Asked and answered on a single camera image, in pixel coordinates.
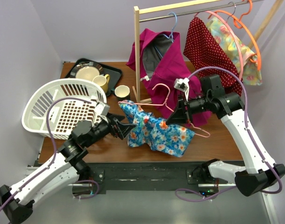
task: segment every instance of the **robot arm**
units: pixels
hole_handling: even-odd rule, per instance
[[[236,93],[225,94],[218,75],[202,78],[201,84],[205,96],[188,100],[186,82],[176,80],[174,87],[183,91],[185,97],[179,96],[177,108],[167,119],[166,124],[189,124],[192,122],[192,114],[204,111],[215,113],[232,135],[241,152],[245,166],[235,166],[216,159],[203,164],[200,171],[197,170],[198,174],[196,175],[203,179],[221,178],[235,183],[245,196],[250,196],[276,183],[276,177],[266,162],[274,168],[280,178],[285,174],[285,167],[283,164],[275,163],[256,135],[249,119],[247,119],[247,129],[251,131],[255,142],[265,157],[264,160],[262,159],[245,127],[244,104],[240,97]]]
[[[107,105],[99,105],[96,110],[100,114],[108,111]],[[107,113],[101,116],[102,121],[92,126],[90,121],[79,121],[72,130],[69,139],[58,148],[54,162],[50,164],[52,158],[41,165],[36,171],[25,179],[12,185],[0,187],[0,206],[16,191],[14,196],[4,208],[6,216],[11,224],[23,223],[44,199],[58,192],[65,186],[75,183],[78,180],[86,180],[90,176],[90,168],[82,160],[88,154],[87,147],[102,139],[107,134],[124,139],[135,127],[133,124],[123,124],[125,117]],[[20,187],[29,179],[33,178],[44,168],[46,169],[37,178],[32,180],[25,188]]]

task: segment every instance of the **clothes rack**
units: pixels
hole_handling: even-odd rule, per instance
[[[147,21],[154,21],[154,20],[161,20],[165,18],[170,18],[174,17],[174,15],[166,15],[166,16],[160,16],[160,17],[153,17],[149,19],[143,19],[140,20],[139,16],[141,14],[146,14],[146,13],[153,13],[153,12],[158,12],[158,11],[163,11],[163,10],[170,10],[174,8],[180,8],[180,7],[188,7],[188,6],[195,6],[199,4],[204,4],[204,3],[210,3],[210,2],[216,2],[220,0],[194,0],[194,1],[187,1],[187,2],[181,2],[181,3],[176,3],[176,4],[170,4],[170,5],[164,5],[164,6],[158,6],[158,7],[151,7],[151,8],[145,8],[145,9],[139,9],[138,6],[134,6],[134,30],[135,30],[135,70],[136,70],[136,87],[133,86],[133,91],[134,95],[136,98],[136,101],[138,103],[151,103],[151,99],[143,99],[140,100],[140,49],[139,49],[139,35],[140,35],[140,29],[139,29],[139,23],[141,22],[147,22]],[[267,24],[270,22],[272,16],[275,14],[277,9],[279,8],[281,2],[283,0],[276,0],[276,2],[273,4],[273,7],[271,8],[269,14],[266,16],[265,21],[262,23],[261,27],[259,28],[258,32],[255,35],[255,40],[257,40],[261,33],[263,32],[264,28],[267,26]],[[248,1],[241,1],[238,3],[235,3],[236,6],[243,5],[243,4],[248,4]],[[232,5],[221,5],[218,7],[209,7],[201,10],[195,10],[195,11],[189,11],[185,13],[179,13],[176,14],[176,16],[182,16],[182,15],[188,15],[188,14],[195,14],[198,12],[204,12],[204,11],[210,11],[210,10],[216,10],[220,8],[226,8],[226,7],[231,7]]]

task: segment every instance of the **yellow mug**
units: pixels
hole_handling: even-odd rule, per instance
[[[104,76],[96,76],[94,77],[94,79],[92,80],[93,83],[99,85],[102,90],[104,90],[104,92],[106,93],[108,91],[108,83],[110,80],[110,76],[109,74],[104,75]]]

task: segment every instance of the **gray wall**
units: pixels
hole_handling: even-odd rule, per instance
[[[96,61],[127,61],[134,41],[133,7],[147,8],[183,2],[183,0],[32,0],[32,2],[62,60],[75,61],[78,58],[87,57]],[[230,0],[222,0],[173,11],[186,12],[225,5],[229,2]],[[262,2],[256,2],[253,5],[252,13],[243,18],[247,26],[252,23]],[[243,12],[247,12],[248,8],[248,4],[238,6],[235,15],[239,17]],[[145,14],[141,18],[168,13],[169,11],[162,11]],[[205,22],[208,21],[207,13],[199,14],[199,17]],[[175,31],[181,34],[182,49],[185,46],[188,26],[192,18],[193,15],[178,18]],[[171,30],[174,23],[174,18],[145,22],[140,24],[140,31],[144,28],[157,32]],[[240,38],[245,35],[243,30],[237,28],[233,30]]]
[[[24,107],[60,75],[61,60],[30,0],[0,0],[0,186],[23,178],[43,137],[25,131]],[[3,212],[0,224],[8,223]]]
[[[285,165],[285,1],[258,44],[263,85],[247,89],[249,117],[268,152],[277,163]],[[285,224],[285,176],[282,181],[283,191],[268,197],[273,200],[280,223]]]

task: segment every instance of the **metal rod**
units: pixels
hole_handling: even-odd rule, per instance
[[[73,183],[73,184],[69,184],[69,186],[73,186],[73,187],[82,187],[82,188],[88,188],[90,187],[90,185],[88,183]],[[214,187],[215,184],[212,183],[200,183],[198,184],[198,187],[200,188],[212,188]],[[220,183],[218,184],[219,187],[232,187],[235,186],[234,183]]]
[[[215,186],[215,184],[211,184],[211,183],[200,183],[198,184],[199,188],[213,188]],[[218,184],[219,187],[232,187],[235,186],[235,184],[233,183],[220,183]]]
[[[238,2],[238,3],[236,3],[236,6],[244,5],[244,4],[248,4],[248,1]],[[190,12],[185,12],[185,13],[178,13],[178,14],[176,14],[176,16],[190,15],[190,14],[201,13],[201,12],[205,12],[205,11],[213,11],[213,10],[217,10],[220,8],[228,8],[228,7],[233,7],[233,6],[232,5],[216,6],[216,7],[205,8],[205,9],[195,10],[195,11],[190,11]],[[149,21],[153,21],[153,20],[162,20],[162,19],[171,18],[171,17],[174,17],[174,15],[164,15],[164,16],[159,16],[159,17],[153,17],[153,18],[149,18],[149,19],[139,20],[139,22],[149,22]]]

